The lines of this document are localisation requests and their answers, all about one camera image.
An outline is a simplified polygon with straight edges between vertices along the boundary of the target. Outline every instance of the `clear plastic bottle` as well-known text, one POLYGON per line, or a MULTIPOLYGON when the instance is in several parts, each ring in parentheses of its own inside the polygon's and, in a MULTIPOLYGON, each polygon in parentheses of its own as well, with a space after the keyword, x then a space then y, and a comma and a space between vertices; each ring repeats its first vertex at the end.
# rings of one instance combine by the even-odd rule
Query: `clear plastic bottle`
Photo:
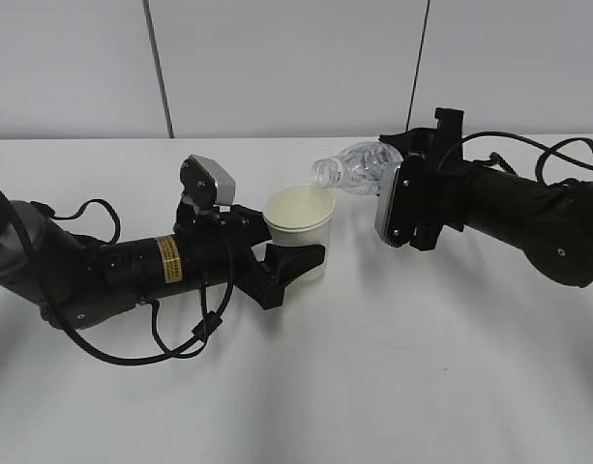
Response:
POLYGON ((401 162, 400 152, 382 142, 363 142, 334 157, 319 159, 311 167, 315 186, 344 189, 357 195, 376 195, 390 164, 401 162))

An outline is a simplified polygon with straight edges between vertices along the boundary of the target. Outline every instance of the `paper cup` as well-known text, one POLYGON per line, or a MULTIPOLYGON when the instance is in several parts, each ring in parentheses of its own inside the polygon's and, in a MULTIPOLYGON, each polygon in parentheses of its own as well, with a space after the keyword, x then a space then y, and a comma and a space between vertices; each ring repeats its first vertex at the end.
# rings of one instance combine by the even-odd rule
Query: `paper cup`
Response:
POLYGON ((273 243, 280 247, 324 245, 324 263, 295 281, 314 280, 326 271, 331 241, 331 220, 335 198, 326 188, 292 186, 270 197, 264 208, 264 219, 273 243))

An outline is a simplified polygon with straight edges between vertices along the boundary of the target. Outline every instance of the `table surface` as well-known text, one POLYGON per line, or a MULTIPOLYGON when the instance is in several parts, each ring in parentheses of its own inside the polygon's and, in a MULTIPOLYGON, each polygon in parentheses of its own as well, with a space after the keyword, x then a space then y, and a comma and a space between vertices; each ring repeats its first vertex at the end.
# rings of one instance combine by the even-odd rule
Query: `table surface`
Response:
MULTIPOLYGON (((191 153, 261 209, 357 141, 0 141, 0 188, 61 216, 106 198, 130 240, 169 232, 191 153)), ((492 149, 531 175, 538 153, 517 142, 465 153, 492 149)), ((557 160, 547 175, 593 178, 557 160)), ((103 364, 0 288, 0 463, 593 463, 593 285, 556 285, 471 230, 445 229, 431 252, 392 249, 373 230, 376 198, 336 197, 326 276, 270 311, 236 291, 195 360, 103 364)), ((112 227, 98 207, 66 225, 104 238, 112 227)), ((197 295, 164 300, 161 318, 167 339, 186 338, 197 295)), ((84 334, 121 356, 157 352, 146 307, 84 334)))

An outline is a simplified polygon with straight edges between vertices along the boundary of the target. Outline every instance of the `black cable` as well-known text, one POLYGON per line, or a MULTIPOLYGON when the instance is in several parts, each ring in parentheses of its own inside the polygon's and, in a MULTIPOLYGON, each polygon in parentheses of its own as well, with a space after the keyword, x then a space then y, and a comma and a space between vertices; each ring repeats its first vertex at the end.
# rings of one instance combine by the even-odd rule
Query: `black cable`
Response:
MULTIPOLYGON (((199 288, 199 296, 201 299, 201 294, 205 295, 206 289, 205 286, 202 286, 199 288)), ((179 360, 186 360, 186 359, 190 359, 190 358, 194 358, 195 356, 199 355, 203 349, 206 347, 206 344, 208 343, 208 307, 206 304, 202 304, 201 305, 201 318, 202 318, 202 322, 203 322, 203 337, 201 338, 201 341, 203 342, 203 345, 196 349, 195 351, 192 351, 190 353, 173 353, 171 351, 171 349, 164 343, 163 339, 161 338, 161 335, 159 334, 159 308, 161 307, 159 302, 157 300, 150 300, 147 302, 149 305, 152 306, 152 326, 151 326, 151 330, 152 330, 152 338, 154 338, 154 341, 156 342, 156 344, 159 346, 159 348, 161 348, 163 350, 164 353, 169 353, 169 354, 173 354, 173 358, 177 358, 179 360)))
POLYGON ((195 343, 197 343, 199 338, 196 335, 194 335, 174 350, 171 350, 169 353, 162 353, 159 355, 144 358, 120 358, 109 355, 108 353, 105 353, 96 348, 76 331, 73 325, 66 319, 66 317, 60 311, 59 306, 56 303, 56 300, 53 296, 53 293, 51 292, 51 289, 48 287, 46 283, 41 262, 38 259, 36 250, 34 250, 34 247, 32 246, 32 242, 27 234, 27 229, 25 228, 23 221, 19 217, 13 205, 1 190, 0 205, 8 213, 11 225, 15 229, 21 246, 23 247, 23 251, 27 256, 27 264, 30 268, 30 271, 33 277, 36 279, 36 282, 38 283, 38 286, 44 295, 44 300, 47 303, 49 315, 51 315, 55 319, 55 321, 59 324, 64 333, 87 354, 105 363, 115 365, 147 365, 169 360, 173 358, 175 354, 183 353, 184 351, 191 348, 195 343))
POLYGON ((83 203, 79 207, 78 211, 76 213, 74 213, 72 216, 66 216, 66 217, 52 216, 51 218, 55 219, 55 220, 79 219, 81 216, 83 216, 83 213, 85 213, 85 210, 87 209, 87 207, 89 205, 91 205, 92 203, 97 203, 97 204, 101 205, 103 208, 106 209, 106 211, 111 216, 111 219, 113 220, 113 225, 115 226, 115 230, 113 231, 113 237, 111 237, 111 240, 109 240, 107 243, 109 245, 116 244, 118 242, 118 240, 120 240, 120 232, 122 231, 122 224, 120 222, 120 218, 118 217, 118 214, 115 212, 113 207, 109 204, 109 202, 107 202, 106 200, 103 200, 101 198, 92 198, 91 200, 87 200, 85 203, 83 203))
POLYGON ((537 181, 541 184, 545 184, 546 181, 544 179, 544 168, 546 167, 546 161, 548 161, 549 157, 553 155, 553 152, 556 150, 560 150, 566 145, 569 145, 574 142, 583 142, 588 145, 588 148, 593 154, 593 139, 587 137, 572 137, 561 142, 558 142, 555 145, 552 145, 547 150, 545 150, 537 159, 537 163, 535 164, 535 177, 537 181))
POLYGON ((225 288, 225 293, 223 294, 221 303, 219 304, 219 307, 217 308, 217 315, 219 317, 221 317, 222 314, 225 312, 225 309, 227 308, 227 305, 229 304, 229 300, 231 299, 231 294, 234 291, 235 269, 234 269, 234 254, 233 254, 233 251, 231 250, 231 244, 229 243, 229 240, 227 239, 227 237, 225 236, 224 232, 221 229, 219 229, 219 234, 221 235, 223 243, 225 244, 225 249, 227 250, 227 260, 228 260, 227 288, 225 288))
MULTIPOLYGON (((227 262, 228 262, 228 266, 229 266, 228 275, 227 275, 227 287, 225 288, 225 291, 223 293, 222 300, 221 300, 221 303, 219 304, 219 307, 217 308, 216 312, 212 314, 213 317, 221 319, 222 314, 225 312, 225 309, 227 308, 227 305, 229 304, 229 300, 231 299, 231 294, 234 289, 235 269, 234 269, 233 252, 231 250, 231 245, 229 244, 229 240, 227 239, 227 237, 225 237, 225 235, 221 229, 219 229, 219 234, 221 235, 221 238, 223 239, 223 242, 225 244, 225 249, 227 251, 227 262)), ((201 306, 201 323, 202 323, 202 328, 203 328, 203 338, 202 338, 203 345, 199 349, 197 349, 193 352, 190 352, 190 353, 175 354, 173 356, 174 358, 177 358, 180 360, 194 358, 195 356, 197 356, 198 354, 200 354, 203 351, 203 349, 206 347, 206 344, 208 343, 208 337, 210 336, 212 329, 209 327, 208 301, 207 301, 207 297, 206 297, 206 288, 207 288, 206 278, 207 278, 206 276, 202 277, 201 285, 199 286, 199 305, 201 306)), ((163 350, 164 353, 171 353, 171 350, 169 349, 169 347, 167 347, 167 345, 164 343, 163 339, 161 338, 161 335, 159 334, 159 308, 160 308, 159 302, 156 300, 151 300, 151 301, 148 301, 147 303, 152 306, 152 327, 151 327, 152 337, 154 338, 154 341, 157 343, 159 348, 161 348, 163 350)))
POLYGON ((414 70, 414 79, 412 81, 412 93, 410 95, 410 105, 408 106, 408 117, 405 120, 405 131, 410 128, 410 119, 412 119, 412 106, 414 106, 414 96, 416 95, 416 84, 419 80, 419 70, 421 69, 421 58, 423 57, 423 47, 425 45, 425 33, 428 29, 428 20, 430 19, 430 3, 428 0, 425 6, 425 18, 423 19, 423 30, 421 31, 421 43, 419 44, 419 54, 416 59, 416 68, 414 70))
POLYGON ((472 133, 472 134, 467 135, 466 137, 464 137, 462 140, 454 143, 446 151, 446 153, 443 155, 442 159, 440 160, 440 163, 438 164, 438 168, 437 169, 440 170, 442 168, 442 165, 444 164, 444 161, 446 161, 446 159, 453 152, 455 152, 457 150, 457 148, 459 148, 461 145, 463 145, 466 142, 469 142, 470 140, 474 140, 476 138, 482 138, 482 137, 500 137, 500 138, 510 138, 512 140, 517 140, 519 142, 523 142, 523 143, 526 143, 528 145, 532 145, 533 147, 539 148, 540 150, 543 150, 545 153, 549 153, 548 156, 554 156, 554 157, 560 158, 561 160, 565 160, 566 162, 568 162, 570 164, 573 164, 575 166, 583 167, 584 169, 588 169, 589 171, 593 171, 593 165, 592 164, 588 164, 588 163, 585 163, 585 162, 582 162, 582 161, 578 161, 577 159, 573 159, 571 157, 568 157, 567 155, 563 155, 562 153, 556 151, 555 149, 552 149, 553 147, 548 147, 547 145, 544 145, 543 143, 539 143, 539 142, 537 142, 535 140, 532 140, 532 139, 530 139, 528 137, 524 137, 524 136, 521 136, 521 135, 516 135, 514 133, 500 132, 500 131, 494 131, 494 130, 488 130, 488 131, 483 131, 483 132, 472 133))

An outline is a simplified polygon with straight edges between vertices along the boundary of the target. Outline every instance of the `sticker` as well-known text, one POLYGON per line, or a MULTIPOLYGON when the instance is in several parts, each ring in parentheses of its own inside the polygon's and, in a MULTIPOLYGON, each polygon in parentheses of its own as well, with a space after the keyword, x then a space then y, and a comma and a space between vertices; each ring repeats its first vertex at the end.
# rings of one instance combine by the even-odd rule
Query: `sticker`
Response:
POLYGON ((182 280, 182 261, 180 261, 180 252, 173 235, 157 237, 161 258, 163 259, 164 283, 174 283, 182 280))

